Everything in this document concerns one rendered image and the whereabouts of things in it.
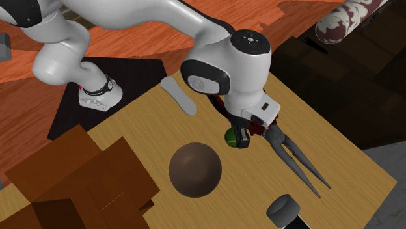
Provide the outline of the green ball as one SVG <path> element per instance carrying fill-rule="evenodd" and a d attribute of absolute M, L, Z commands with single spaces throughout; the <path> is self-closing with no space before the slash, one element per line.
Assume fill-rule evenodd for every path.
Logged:
<path fill-rule="evenodd" d="M 232 126 L 225 132 L 224 140 L 229 147 L 237 148 L 236 134 Z"/>

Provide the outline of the dark red object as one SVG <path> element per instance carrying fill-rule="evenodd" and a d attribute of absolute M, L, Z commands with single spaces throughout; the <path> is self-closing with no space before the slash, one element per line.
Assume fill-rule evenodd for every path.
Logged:
<path fill-rule="evenodd" d="M 265 92 L 260 100 L 254 104 L 241 103 L 225 96 L 224 100 L 218 95 L 208 95 L 208 99 L 214 108 L 230 122 L 230 116 L 248 120 L 247 133 L 249 136 L 262 135 L 271 125 L 276 124 L 280 104 L 270 98 Z"/>

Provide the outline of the light wooden table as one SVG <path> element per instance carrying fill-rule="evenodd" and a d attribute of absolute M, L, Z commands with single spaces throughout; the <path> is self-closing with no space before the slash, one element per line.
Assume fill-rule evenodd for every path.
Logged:
<path fill-rule="evenodd" d="M 243 150 L 228 147 L 229 123 L 200 94 L 189 92 L 195 115 L 185 114 L 159 86 L 89 131 L 105 149 L 123 137 L 159 187 L 145 213 L 150 229 L 276 229 L 269 205 L 288 193 L 312 229 L 364 229 L 396 185 L 395 179 L 323 117 L 270 75 L 265 91 L 279 104 L 278 125 L 321 173 L 306 186 L 259 136 Z M 211 146 L 221 159 L 217 188 L 202 198 L 180 195 L 169 179 L 173 153 L 189 142 Z"/>

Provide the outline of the brown round bowl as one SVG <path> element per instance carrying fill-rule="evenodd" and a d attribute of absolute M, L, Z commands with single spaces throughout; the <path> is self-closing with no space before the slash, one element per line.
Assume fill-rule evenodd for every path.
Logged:
<path fill-rule="evenodd" d="M 180 194 L 200 198 L 210 194 L 219 184 L 222 164 L 210 146 L 191 142 L 179 148 L 169 163 L 170 181 Z"/>

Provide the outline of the grey tongs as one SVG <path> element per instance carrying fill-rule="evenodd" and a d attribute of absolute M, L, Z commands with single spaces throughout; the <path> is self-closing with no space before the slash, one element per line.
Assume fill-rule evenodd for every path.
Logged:
<path fill-rule="evenodd" d="M 264 139 L 270 144 L 275 153 L 289 166 L 289 168 L 308 186 L 308 188 L 321 198 L 316 188 L 304 174 L 303 170 L 297 164 L 296 160 L 307 168 L 317 179 L 319 179 L 327 188 L 331 186 L 324 177 L 318 172 L 315 166 L 304 155 L 302 150 L 279 128 L 277 124 L 271 124 L 262 134 Z"/>

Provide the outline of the flat grey oblong remote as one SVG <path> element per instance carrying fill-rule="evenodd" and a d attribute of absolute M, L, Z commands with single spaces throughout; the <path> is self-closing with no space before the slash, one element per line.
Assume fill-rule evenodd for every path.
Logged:
<path fill-rule="evenodd" d="M 161 88 L 167 92 L 175 102 L 180 106 L 182 111 L 187 115 L 195 115 L 197 106 L 191 98 L 179 87 L 173 77 L 164 77 L 160 82 Z"/>

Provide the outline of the dark brown cabinet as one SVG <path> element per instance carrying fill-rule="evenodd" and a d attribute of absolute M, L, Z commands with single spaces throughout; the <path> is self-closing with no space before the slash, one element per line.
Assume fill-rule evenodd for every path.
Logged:
<path fill-rule="evenodd" d="M 338 44 L 314 30 L 281 44 L 271 73 L 359 148 L 406 141 L 406 0 Z"/>

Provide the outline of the black robot stand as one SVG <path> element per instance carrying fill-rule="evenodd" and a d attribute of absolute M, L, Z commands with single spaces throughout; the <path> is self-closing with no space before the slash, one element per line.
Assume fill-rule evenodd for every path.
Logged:
<path fill-rule="evenodd" d="M 80 106 L 79 85 L 68 83 L 47 135 L 49 140 L 56 139 L 78 124 L 85 131 L 91 130 L 158 85 L 167 76 L 160 59 L 84 57 L 83 60 L 94 63 L 114 79 L 122 88 L 124 95 L 120 102 L 108 111 L 97 111 Z"/>

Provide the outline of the brown cardboard box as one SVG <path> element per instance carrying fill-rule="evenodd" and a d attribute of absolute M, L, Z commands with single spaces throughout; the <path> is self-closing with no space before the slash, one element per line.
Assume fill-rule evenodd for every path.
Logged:
<path fill-rule="evenodd" d="M 77 125 L 7 170 L 5 175 L 28 201 L 51 200 L 52 188 L 100 152 L 87 132 Z"/>
<path fill-rule="evenodd" d="M 150 229 L 143 215 L 159 192 L 124 138 L 49 192 L 0 222 L 0 229 Z"/>

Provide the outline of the red white patterned bolster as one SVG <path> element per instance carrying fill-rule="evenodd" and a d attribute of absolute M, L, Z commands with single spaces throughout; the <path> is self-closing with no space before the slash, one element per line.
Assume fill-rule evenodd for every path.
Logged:
<path fill-rule="evenodd" d="M 317 38 L 325 44 L 337 44 L 359 28 L 364 32 L 391 0 L 345 0 L 315 26 Z"/>

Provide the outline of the grey block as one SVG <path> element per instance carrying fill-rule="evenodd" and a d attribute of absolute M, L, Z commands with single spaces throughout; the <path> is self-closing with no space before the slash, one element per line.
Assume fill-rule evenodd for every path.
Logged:
<path fill-rule="evenodd" d="M 11 40 L 6 33 L 0 33 L 0 63 L 12 59 Z"/>

